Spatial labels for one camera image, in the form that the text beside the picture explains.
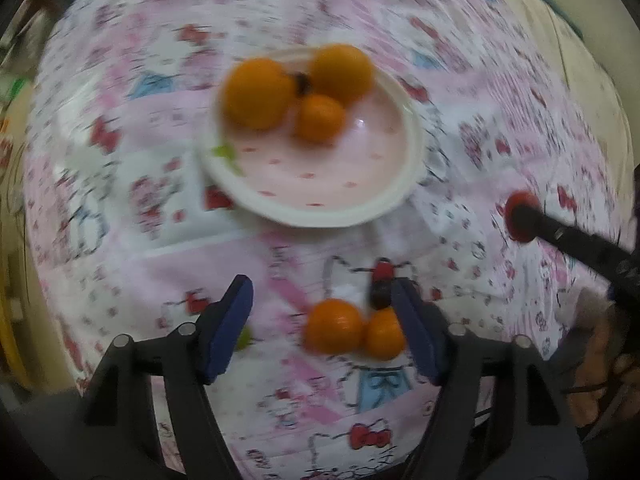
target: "small orange fruit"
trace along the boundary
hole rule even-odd
[[[252,130],[278,126],[296,95],[295,80],[265,57],[236,66],[222,88],[222,109],[233,122]]]
[[[335,99],[309,94],[300,100],[296,135],[309,142],[328,142],[344,126],[346,111]]]
[[[309,64],[314,92],[328,95],[347,106],[373,86],[373,63],[352,45],[331,44],[319,48]]]
[[[369,319],[364,336],[367,355],[381,361],[389,361],[398,356],[405,345],[402,327],[393,308],[388,306],[375,311]]]
[[[304,345],[308,350],[338,355],[359,348],[364,320],[351,303],[329,298],[321,301],[306,320]]]

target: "red suction cup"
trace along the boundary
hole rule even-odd
[[[541,209],[540,200],[532,192],[523,190],[513,193],[504,205],[504,225],[507,227],[511,238],[517,242],[528,244],[536,237],[536,234],[519,228],[516,222],[513,221],[513,209],[519,205],[528,205],[535,209]]]

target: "pink tablecloth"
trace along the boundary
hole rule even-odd
[[[237,60],[332,41],[361,47],[408,89],[429,141],[424,174],[369,224],[281,228],[203,176],[194,138]],[[576,292],[603,284],[545,244],[510,240],[505,200],[530,189],[548,213],[620,234],[597,143],[501,0],[78,0],[36,91],[31,246],[79,387],[115,335],[165,334],[247,274],[255,339],[207,388],[246,478],[357,478],[405,457],[430,418],[438,389],[409,354],[383,363],[300,348],[324,288],[367,311],[368,275],[337,264],[324,276],[331,256],[409,261],[451,320],[487,337],[525,333],[547,357]],[[156,386],[166,458],[180,468]],[[378,444],[358,446],[370,432]]]

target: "white plate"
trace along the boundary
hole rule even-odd
[[[270,52],[288,71],[305,72],[314,49]],[[422,168],[424,134],[411,98],[376,70],[374,89],[348,109],[333,146],[292,136],[292,110],[269,132],[236,130],[220,117],[217,97],[200,136],[204,170],[235,203],[296,227],[346,227],[396,208]]]

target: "green leaf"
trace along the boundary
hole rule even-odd
[[[251,330],[247,325],[245,325],[242,328],[242,332],[238,337],[238,341],[236,342],[236,348],[234,349],[234,352],[238,350],[244,350],[245,348],[247,348],[251,344],[253,338],[254,336],[251,334]]]
[[[238,166],[238,164],[236,163],[236,150],[234,150],[234,147],[231,146],[228,142],[212,148],[211,153],[213,154],[213,156],[226,158],[226,163],[228,164],[231,171],[233,171],[236,175],[244,176],[244,173],[240,169],[240,166]]]
[[[220,144],[211,150],[213,156],[221,156],[223,158],[228,158],[229,160],[236,160],[236,150],[234,150],[233,146],[228,144]]]

